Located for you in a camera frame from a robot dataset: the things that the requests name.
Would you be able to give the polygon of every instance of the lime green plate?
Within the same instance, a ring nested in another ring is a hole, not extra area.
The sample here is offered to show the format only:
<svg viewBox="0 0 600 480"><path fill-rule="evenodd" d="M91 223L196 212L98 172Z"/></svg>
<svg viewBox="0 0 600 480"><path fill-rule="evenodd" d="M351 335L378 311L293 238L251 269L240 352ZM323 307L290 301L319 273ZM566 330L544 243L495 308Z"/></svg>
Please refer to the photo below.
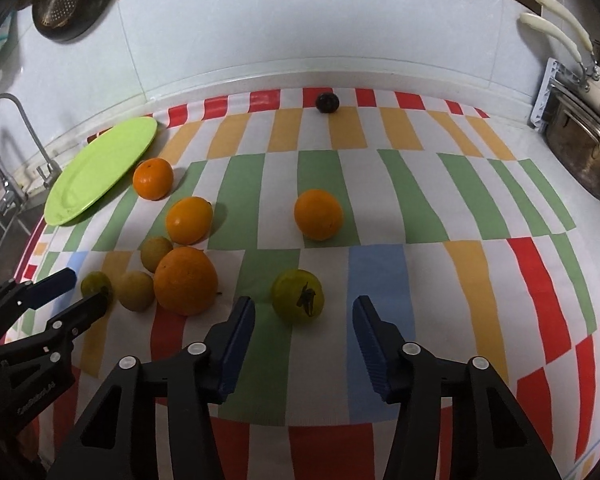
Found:
<svg viewBox="0 0 600 480"><path fill-rule="evenodd" d="M151 117L129 119L88 144L52 187L45 222L66 224L97 202L142 156L157 127Z"/></svg>

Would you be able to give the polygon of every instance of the faucet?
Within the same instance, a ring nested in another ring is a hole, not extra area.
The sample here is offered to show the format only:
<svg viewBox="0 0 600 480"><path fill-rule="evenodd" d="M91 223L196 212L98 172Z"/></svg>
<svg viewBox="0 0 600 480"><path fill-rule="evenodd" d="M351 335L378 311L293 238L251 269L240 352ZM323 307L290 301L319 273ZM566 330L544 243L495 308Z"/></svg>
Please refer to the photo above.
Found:
<svg viewBox="0 0 600 480"><path fill-rule="evenodd" d="M60 169L59 164L56 161L54 161L52 158L49 157L44 146L40 142L40 139L38 138L35 131L33 130L33 127L31 126L31 123L29 122L29 118L27 117L26 113L24 112L24 110L22 108L22 104L17 99L17 97L12 94L2 93L2 94L0 94L0 99L8 99L8 100L12 101L18 108L18 111L20 112L20 117L22 118L22 121L25 123L25 126L27 127L27 130L29 131L29 133L31 135L31 138L36 143L36 146L38 147L38 149L40 150L40 153L42 153L42 156L44 157L44 159L46 161L46 168L48 170L48 175L45 175L43 166L39 166L37 168L37 170L38 170L38 174L42 177L45 188L50 189L53 186L53 184L56 182L56 180L58 179L60 174L62 173L62 170ZM0 160L0 180L2 181L2 186L4 187L4 195L0 199L0 216L2 216L7 211L7 209L9 209L11 207L11 205L15 204L15 206L17 208L22 208L22 206L24 206L25 202L27 201L28 196L27 196L27 193L25 193L22 190L22 188L17 184L13 175L11 175L6 170L6 168L4 167L4 164L2 163L1 160Z"/></svg>

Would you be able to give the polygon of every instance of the white handle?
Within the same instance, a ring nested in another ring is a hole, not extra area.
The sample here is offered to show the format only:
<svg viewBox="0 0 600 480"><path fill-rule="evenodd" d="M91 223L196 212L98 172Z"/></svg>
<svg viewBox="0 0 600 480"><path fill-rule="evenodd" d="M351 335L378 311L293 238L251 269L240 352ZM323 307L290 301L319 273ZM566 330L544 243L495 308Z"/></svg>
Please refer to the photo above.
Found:
<svg viewBox="0 0 600 480"><path fill-rule="evenodd" d="M544 32L549 36L553 36L567 48L569 54L573 56L573 59L575 59L577 63L582 64L582 55L578 51L576 44L573 43L573 41L553 23L529 12L523 12L520 14L520 22L528 25L531 28L534 28L535 30Z"/></svg>
<svg viewBox="0 0 600 480"><path fill-rule="evenodd" d="M587 49L587 52L593 54L593 43L591 43L591 38L589 37L589 33L585 30L582 24L576 19L576 17L571 13L567 7L561 4L558 0L535 0L543 7L546 7L550 11L554 12L562 19L564 19L573 29L578 33L580 37L580 41L584 44L584 48Z"/></svg>

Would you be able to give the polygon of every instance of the orange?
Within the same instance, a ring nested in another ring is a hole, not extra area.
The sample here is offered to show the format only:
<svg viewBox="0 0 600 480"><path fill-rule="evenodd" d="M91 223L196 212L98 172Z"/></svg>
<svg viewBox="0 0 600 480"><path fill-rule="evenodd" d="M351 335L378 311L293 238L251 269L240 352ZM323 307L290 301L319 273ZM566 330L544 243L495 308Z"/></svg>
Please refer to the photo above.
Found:
<svg viewBox="0 0 600 480"><path fill-rule="evenodd" d="M294 218L302 234L318 242L331 238L344 223L340 203L323 189L310 189L302 193L296 200Z"/></svg>
<svg viewBox="0 0 600 480"><path fill-rule="evenodd" d="M218 294L218 275L203 251L176 247L160 260L154 274L158 303L181 316L200 314L211 307Z"/></svg>
<svg viewBox="0 0 600 480"><path fill-rule="evenodd" d="M134 189L146 200L160 200L173 186L173 169L163 158L150 158L134 171Z"/></svg>
<svg viewBox="0 0 600 480"><path fill-rule="evenodd" d="M213 218L214 210L209 202L199 196L188 196L169 209L167 232L177 244L194 244L209 232Z"/></svg>

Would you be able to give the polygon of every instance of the silver screw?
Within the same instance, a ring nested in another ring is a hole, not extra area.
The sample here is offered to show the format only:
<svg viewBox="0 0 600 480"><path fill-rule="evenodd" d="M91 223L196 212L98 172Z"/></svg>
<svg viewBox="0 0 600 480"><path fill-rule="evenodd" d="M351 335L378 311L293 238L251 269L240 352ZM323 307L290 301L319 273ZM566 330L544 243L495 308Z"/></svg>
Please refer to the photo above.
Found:
<svg viewBox="0 0 600 480"><path fill-rule="evenodd" d="M418 355L422 348L416 343L405 343L402 345L402 351L407 355Z"/></svg>
<svg viewBox="0 0 600 480"><path fill-rule="evenodd" d="M187 348L187 352L191 355L200 355L206 351L206 345L204 343L191 343Z"/></svg>
<svg viewBox="0 0 600 480"><path fill-rule="evenodd" d="M123 370L129 370L129 368L133 368L134 366L136 366L136 362L137 361L135 357L131 357L130 355L128 355L120 359L120 361L118 362L118 366Z"/></svg>
<svg viewBox="0 0 600 480"><path fill-rule="evenodd" d="M489 362L484 357L474 357L471 362L478 370L486 370L489 368Z"/></svg>

